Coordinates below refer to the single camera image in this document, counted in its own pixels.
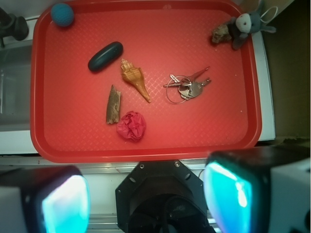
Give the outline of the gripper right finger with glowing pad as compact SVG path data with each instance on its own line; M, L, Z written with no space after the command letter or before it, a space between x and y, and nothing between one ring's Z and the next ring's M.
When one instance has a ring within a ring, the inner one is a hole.
M213 152L203 182L207 207L224 233L311 230L311 151L307 147Z

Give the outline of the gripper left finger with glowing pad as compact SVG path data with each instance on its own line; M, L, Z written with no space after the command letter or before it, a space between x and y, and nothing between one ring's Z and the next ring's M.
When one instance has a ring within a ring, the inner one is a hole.
M0 172L2 233L85 233L89 216L88 182L75 166Z

